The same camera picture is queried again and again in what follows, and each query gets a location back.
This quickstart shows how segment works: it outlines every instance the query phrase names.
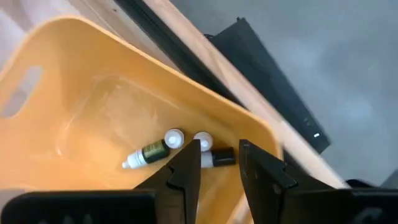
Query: yellow plastic bin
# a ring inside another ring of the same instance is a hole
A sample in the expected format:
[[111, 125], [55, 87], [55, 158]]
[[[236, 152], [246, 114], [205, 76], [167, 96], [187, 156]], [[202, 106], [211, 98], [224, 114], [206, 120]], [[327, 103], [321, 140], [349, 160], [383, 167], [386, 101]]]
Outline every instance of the yellow plastic bin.
[[[263, 120], [76, 17], [30, 33], [0, 74], [0, 109], [0, 189], [134, 188], [178, 150], [136, 170], [122, 161], [176, 127], [185, 142], [207, 131], [214, 148], [248, 139], [281, 157]], [[238, 168], [202, 170], [197, 223], [228, 220]]]

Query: black bottle label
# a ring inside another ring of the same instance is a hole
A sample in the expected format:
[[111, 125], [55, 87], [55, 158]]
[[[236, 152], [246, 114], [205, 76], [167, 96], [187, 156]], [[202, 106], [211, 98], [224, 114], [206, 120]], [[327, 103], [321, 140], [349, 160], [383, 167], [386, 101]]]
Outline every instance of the black bottle label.
[[163, 159], [169, 156], [169, 154], [170, 148], [163, 139], [142, 148], [142, 155], [147, 163]]

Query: small bottle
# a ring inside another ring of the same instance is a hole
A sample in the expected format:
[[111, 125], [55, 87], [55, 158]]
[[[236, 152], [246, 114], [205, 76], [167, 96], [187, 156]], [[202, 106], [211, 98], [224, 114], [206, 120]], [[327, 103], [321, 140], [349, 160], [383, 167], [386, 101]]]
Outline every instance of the small bottle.
[[162, 139], [130, 154], [122, 163], [123, 169], [136, 169], [170, 155], [170, 148]]
[[235, 165], [235, 152], [232, 147], [217, 149], [201, 154], [201, 168]]

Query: gray floor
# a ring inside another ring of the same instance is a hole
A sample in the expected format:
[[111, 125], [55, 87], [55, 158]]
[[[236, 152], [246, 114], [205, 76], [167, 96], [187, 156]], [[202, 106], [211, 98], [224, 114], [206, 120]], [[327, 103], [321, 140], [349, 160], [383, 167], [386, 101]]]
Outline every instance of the gray floor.
[[398, 161], [398, 11], [388, 0], [172, 0], [202, 32], [245, 17], [332, 140], [345, 179], [381, 184]]

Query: dropper bottle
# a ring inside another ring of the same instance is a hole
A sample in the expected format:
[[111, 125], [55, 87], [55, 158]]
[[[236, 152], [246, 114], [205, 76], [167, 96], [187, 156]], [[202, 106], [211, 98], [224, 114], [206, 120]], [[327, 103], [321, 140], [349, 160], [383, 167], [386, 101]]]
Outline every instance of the dropper bottle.
[[162, 139], [130, 154], [122, 163], [123, 169], [137, 169], [170, 155], [170, 148]]

